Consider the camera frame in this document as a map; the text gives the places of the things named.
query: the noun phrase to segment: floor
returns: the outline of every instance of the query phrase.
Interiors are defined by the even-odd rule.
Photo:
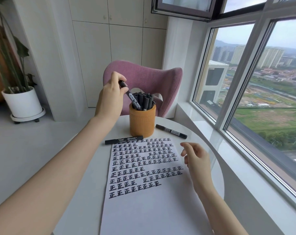
[[[54,122],[51,113],[40,122],[15,125],[0,104],[0,204],[44,166],[94,115],[87,108],[75,122]]]

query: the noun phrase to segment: paper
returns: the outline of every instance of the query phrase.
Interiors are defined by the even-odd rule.
[[[112,146],[101,235],[207,230],[203,234],[212,229],[170,138]]]

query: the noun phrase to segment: hand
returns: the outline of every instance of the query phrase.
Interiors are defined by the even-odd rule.
[[[209,154],[198,143],[182,142],[181,146],[184,147],[181,156],[185,157],[184,162],[189,168],[194,189],[201,199],[205,193],[215,190],[211,178]]]
[[[127,87],[120,89],[119,80],[126,81],[126,78],[117,72],[112,72],[111,79],[103,87],[99,94],[95,116],[111,120],[115,123],[123,108],[123,95],[129,90]]]

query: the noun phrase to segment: pen holder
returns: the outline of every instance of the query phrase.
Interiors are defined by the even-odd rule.
[[[141,111],[129,105],[129,131],[133,137],[142,135],[147,138],[153,134],[155,109],[154,105],[150,110]]]

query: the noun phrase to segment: table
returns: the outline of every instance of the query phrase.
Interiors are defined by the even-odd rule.
[[[212,162],[211,168],[217,169],[216,173],[213,173],[212,170],[213,182],[215,186],[217,184],[222,185],[223,192],[219,192],[219,190],[218,192],[222,197],[224,197],[224,181],[222,173],[220,173],[220,166],[217,160],[215,160],[212,151],[210,151],[205,142],[199,136],[193,133],[193,131],[169,119],[156,117],[155,123],[186,134],[188,136],[188,142],[198,142],[210,152],[210,159]],[[115,126],[104,140],[125,138],[130,136],[129,116],[126,115],[119,117]],[[172,138],[177,151],[180,154],[182,150],[180,143],[186,140],[158,129],[155,129],[153,135],[149,138],[168,137]],[[95,152],[95,155],[92,158],[68,208],[57,224],[54,230],[55,235],[99,234],[103,201],[107,185],[110,155],[111,145],[104,145],[103,141],[98,150]],[[207,227],[207,231],[203,234],[213,234],[208,221],[206,222],[206,225],[207,226],[205,227]]]

